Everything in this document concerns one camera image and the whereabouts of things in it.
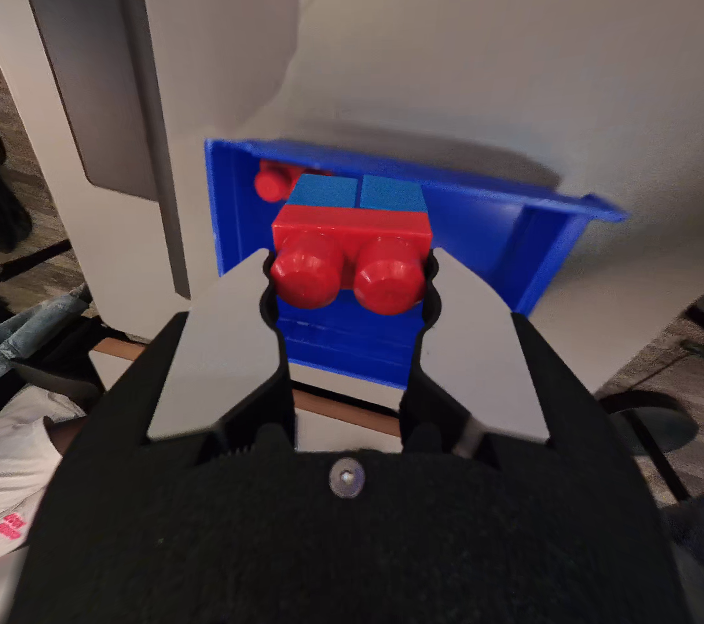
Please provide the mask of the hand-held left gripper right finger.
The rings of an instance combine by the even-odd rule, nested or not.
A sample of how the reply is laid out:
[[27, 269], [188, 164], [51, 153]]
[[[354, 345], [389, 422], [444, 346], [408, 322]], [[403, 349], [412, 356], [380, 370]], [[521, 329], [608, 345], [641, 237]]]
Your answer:
[[471, 458], [488, 435], [545, 446], [550, 433], [512, 313], [449, 252], [427, 259], [423, 326], [400, 401], [404, 452], [436, 432], [439, 450]]

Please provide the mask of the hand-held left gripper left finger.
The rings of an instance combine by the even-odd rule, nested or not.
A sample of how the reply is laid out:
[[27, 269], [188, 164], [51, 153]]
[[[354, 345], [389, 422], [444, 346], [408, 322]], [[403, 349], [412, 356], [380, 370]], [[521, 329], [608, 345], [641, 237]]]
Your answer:
[[204, 438], [216, 452], [253, 449], [262, 430], [294, 450], [294, 398], [270, 277], [258, 249], [172, 319], [146, 349], [158, 369], [146, 426], [153, 445]]

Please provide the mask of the blue plastic bin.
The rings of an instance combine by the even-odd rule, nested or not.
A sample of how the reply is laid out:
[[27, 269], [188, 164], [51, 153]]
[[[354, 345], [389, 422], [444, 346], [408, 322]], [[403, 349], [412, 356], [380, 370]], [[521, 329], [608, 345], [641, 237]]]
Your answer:
[[[528, 316], [592, 221], [620, 223], [627, 212], [594, 194], [568, 197], [547, 187], [454, 171], [388, 156], [273, 140], [206, 139], [205, 167], [217, 267], [224, 275], [257, 249], [273, 249], [271, 224], [282, 202], [256, 193], [261, 161], [411, 181], [423, 192], [440, 247], [487, 282], [511, 311]], [[277, 326], [290, 364], [406, 388], [421, 306], [377, 317], [352, 291], [317, 311], [279, 302]]]

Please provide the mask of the red two-stud building block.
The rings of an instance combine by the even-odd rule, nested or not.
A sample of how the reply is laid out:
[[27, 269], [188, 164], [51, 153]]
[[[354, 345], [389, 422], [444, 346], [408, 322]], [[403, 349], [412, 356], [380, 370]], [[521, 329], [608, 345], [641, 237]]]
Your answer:
[[321, 309], [352, 291], [368, 311], [399, 315], [425, 295], [426, 213], [287, 204], [272, 238], [270, 275], [278, 296], [298, 309]]
[[258, 196], [268, 202], [286, 201], [304, 174], [331, 176], [330, 171], [307, 168], [302, 165], [260, 159], [259, 171], [254, 178]]

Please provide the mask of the blue one-stud building block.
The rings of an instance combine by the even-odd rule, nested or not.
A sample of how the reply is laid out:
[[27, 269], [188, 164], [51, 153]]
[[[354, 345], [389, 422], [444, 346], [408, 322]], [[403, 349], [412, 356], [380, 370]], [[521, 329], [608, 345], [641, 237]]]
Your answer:
[[427, 214], [427, 205], [417, 182], [376, 175], [362, 177], [358, 207], [370, 211]]
[[298, 179], [286, 205], [319, 208], [355, 208], [358, 179], [304, 173]]

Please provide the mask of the black swivel chair base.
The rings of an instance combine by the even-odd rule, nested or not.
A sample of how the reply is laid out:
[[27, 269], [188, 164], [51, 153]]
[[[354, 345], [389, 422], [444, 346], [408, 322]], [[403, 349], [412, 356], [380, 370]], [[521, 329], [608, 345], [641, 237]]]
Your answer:
[[646, 457], [677, 503], [691, 498], [669, 453], [689, 445], [698, 423], [684, 405], [657, 391], [629, 390], [598, 399], [633, 457]]

